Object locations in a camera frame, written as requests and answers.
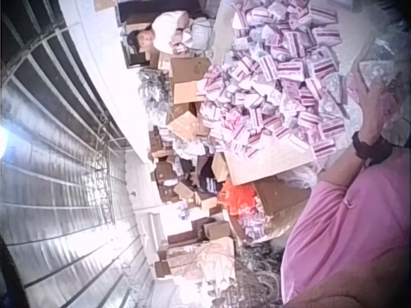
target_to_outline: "table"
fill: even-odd
[[[311,3],[328,5],[326,0],[311,0]],[[214,24],[213,64],[223,63],[224,54],[230,49],[234,36],[231,28],[233,16],[234,9],[222,1]],[[343,43],[334,47],[333,50],[340,62],[340,74],[344,76],[351,70],[354,60],[369,40],[373,25],[369,19],[369,11],[366,8],[363,8],[359,13],[338,10],[338,20],[338,24],[328,27],[340,30]],[[354,102],[349,102],[346,109],[349,110],[351,118],[346,119],[347,138],[338,142],[337,146],[339,148],[349,145],[352,134],[359,130],[362,123],[362,113],[359,106]],[[226,153],[225,157],[234,185],[276,175],[314,160],[310,150],[301,153],[287,144],[278,144],[277,141],[259,151],[251,160],[244,160],[244,158],[232,153]]]

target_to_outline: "pink shirt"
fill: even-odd
[[[284,303],[326,277],[408,245],[410,152],[401,150],[360,173],[348,189],[314,187],[284,252]]]

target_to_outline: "black watch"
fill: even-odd
[[[387,159],[392,153],[392,145],[386,141],[382,136],[378,140],[369,145],[358,138],[358,132],[353,135],[353,146],[355,154],[362,160],[371,158],[370,165],[379,164]]]

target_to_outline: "corrugated metal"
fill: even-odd
[[[105,106],[58,1],[2,1],[1,236],[32,307],[144,307],[153,278],[128,198],[124,141],[110,142],[115,225],[95,163]],[[122,138],[111,122],[104,134]]]

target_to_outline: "orange bag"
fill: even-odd
[[[230,215],[237,216],[247,214],[256,207],[255,195],[251,184],[234,186],[228,178],[218,193],[218,201],[227,208]]]

